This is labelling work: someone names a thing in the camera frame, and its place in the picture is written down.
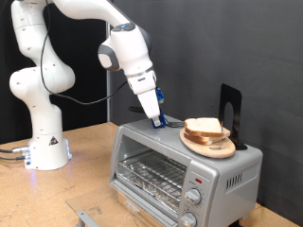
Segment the led light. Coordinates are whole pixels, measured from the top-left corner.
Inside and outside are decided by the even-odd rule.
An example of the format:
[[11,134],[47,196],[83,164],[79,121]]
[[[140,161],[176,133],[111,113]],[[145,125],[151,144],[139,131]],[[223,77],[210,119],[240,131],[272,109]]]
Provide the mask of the led light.
[[197,183],[202,183],[202,181],[201,181],[200,179],[198,179],[198,178],[196,178],[195,181],[196,181]]

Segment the metal bracket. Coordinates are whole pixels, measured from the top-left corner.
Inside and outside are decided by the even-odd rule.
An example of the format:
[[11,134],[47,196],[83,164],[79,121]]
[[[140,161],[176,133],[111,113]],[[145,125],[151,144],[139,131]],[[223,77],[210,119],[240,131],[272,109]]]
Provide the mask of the metal bracket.
[[233,129],[231,131],[230,140],[235,144],[236,150],[247,149],[247,146],[239,140],[242,94],[239,90],[223,83],[221,86],[219,109],[220,122],[224,122],[224,111],[228,102],[230,102],[234,110]]
[[85,211],[79,211],[76,214],[79,217],[77,227],[85,227],[85,225],[88,227],[100,227],[89,215],[86,214]]

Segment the blue object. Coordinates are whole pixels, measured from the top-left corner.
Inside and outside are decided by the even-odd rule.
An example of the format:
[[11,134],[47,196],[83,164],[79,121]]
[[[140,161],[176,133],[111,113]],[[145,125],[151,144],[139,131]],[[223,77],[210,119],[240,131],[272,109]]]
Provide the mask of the blue object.
[[157,99],[158,99],[159,104],[162,104],[164,102],[164,96],[163,96],[161,89],[156,87],[155,93],[157,94]]
[[165,120],[165,116],[163,115],[163,111],[161,109],[160,109],[159,120],[161,122],[161,125],[159,125],[159,126],[155,126],[154,123],[153,123],[153,120],[151,120],[154,129],[162,128],[162,127],[165,127],[167,125],[167,122]]

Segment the table surface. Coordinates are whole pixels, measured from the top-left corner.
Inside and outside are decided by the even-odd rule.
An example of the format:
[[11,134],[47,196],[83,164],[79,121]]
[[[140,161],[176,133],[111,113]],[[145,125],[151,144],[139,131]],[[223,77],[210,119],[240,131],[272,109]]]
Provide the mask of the table surface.
[[[98,191],[110,180],[110,161],[117,126],[113,123],[65,131],[72,160],[57,170],[24,168],[23,161],[0,161],[0,226],[75,227],[78,216],[66,200]],[[28,140],[0,145],[11,149],[27,145]],[[20,154],[1,154],[2,157]],[[257,204],[244,227],[298,227]]]

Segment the bread slice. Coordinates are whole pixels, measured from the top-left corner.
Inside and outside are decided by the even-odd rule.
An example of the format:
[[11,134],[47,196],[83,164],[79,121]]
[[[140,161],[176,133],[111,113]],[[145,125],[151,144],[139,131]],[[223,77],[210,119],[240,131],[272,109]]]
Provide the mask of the bread slice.
[[227,130],[226,128],[223,128],[223,136],[221,137],[203,137],[203,136],[193,136],[188,134],[187,132],[184,132],[184,137],[187,140],[190,140],[192,142],[202,144],[202,145],[212,145],[214,143],[217,143],[221,141],[221,139],[225,139],[228,136],[230,136],[230,131]]
[[222,128],[218,118],[202,117],[185,120],[186,132],[193,136],[221,137]]

